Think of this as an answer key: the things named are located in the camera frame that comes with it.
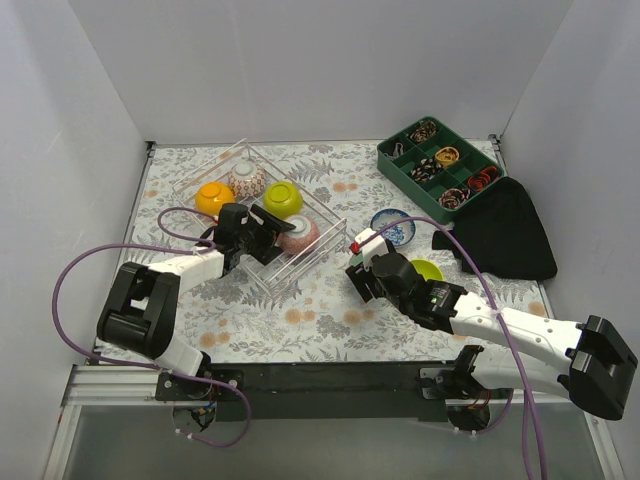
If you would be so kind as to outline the blue floral white bowl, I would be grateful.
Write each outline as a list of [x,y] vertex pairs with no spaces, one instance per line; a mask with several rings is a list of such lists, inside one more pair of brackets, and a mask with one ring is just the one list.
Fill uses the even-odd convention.
[[[374,214],[370,221],[370,228],[379,231],[386,225],[408,218],[409,215],[396,208],[387,208]],[[416,234],[416,225],[413,221],[404,221],[386,230],[382,236],[389,240],[395,247],[401,247],[411,242]]]

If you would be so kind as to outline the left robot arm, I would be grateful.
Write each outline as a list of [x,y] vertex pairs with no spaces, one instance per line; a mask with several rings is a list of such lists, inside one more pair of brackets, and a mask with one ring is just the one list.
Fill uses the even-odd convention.
[[269,264],[282,252],[279,237],[295,229],[257,205],[224,204],[191,252],[120,267],[99,317],[98,338],[179,373],[178,387],[188,398],[205,398],[213,386],[205,369],[210,360],[175,332],[179,297],[226,276],[245,255]]

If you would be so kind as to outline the white wire dish rack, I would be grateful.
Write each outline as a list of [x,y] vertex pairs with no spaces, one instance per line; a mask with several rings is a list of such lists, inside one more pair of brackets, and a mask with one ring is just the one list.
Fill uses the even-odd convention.
[[311,151],[297,145],[256,146],[241,140],[187,170],[172,185],[172,193],[180,205],[194,208],[201,186],[214,181],[230,184],[232,171],[245,163],[261,169],[266,182],[258,191],[238,194],[236,201],[239,203],[263,207],[267,187],[279,181],[289,182],[298,189],[303,201],[300,214],[318,227],[318,238],[300,253],[279,253],[267,265],[249,255],[243,256],[238,265],[256,289],[277,300],[329,254],[346,246],[347,220],[329,205],[326,181],[335,168],[323,156],[327,152],[326,148]]

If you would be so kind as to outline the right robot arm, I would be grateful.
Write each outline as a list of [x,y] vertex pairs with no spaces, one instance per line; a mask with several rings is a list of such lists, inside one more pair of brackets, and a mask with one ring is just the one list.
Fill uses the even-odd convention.
[[502,355],[475,353],[453,371],[460,395],[523,389],[566,398],[605,420],[623,417],[638,359],[609,320],[499,310],[461,286],[425,280],[399,253],[354,262],[346,274],[364,301],[384,298],[422,328],[506,347]]

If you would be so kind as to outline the mint green floral bowl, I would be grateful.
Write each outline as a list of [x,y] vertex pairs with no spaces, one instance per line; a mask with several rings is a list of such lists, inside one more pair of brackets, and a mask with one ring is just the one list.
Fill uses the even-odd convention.
[[360,268],[363,266],[363,262],[364,259],[362,254],[353,255],[349,261],[349,266]]

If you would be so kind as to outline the lime green bowl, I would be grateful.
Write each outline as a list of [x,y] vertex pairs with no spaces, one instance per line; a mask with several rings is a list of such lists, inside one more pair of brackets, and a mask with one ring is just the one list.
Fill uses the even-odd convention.
[[424,259],[412,259],[410,261],[416,272],[421,275],[425,281],[435,280],[444,281],[444,275],[440,268],[434,263]]
[[263,197],[264,209],[279,219],[298,214],[303,207],[303,198],[298,188],[286,181],[269,185]]

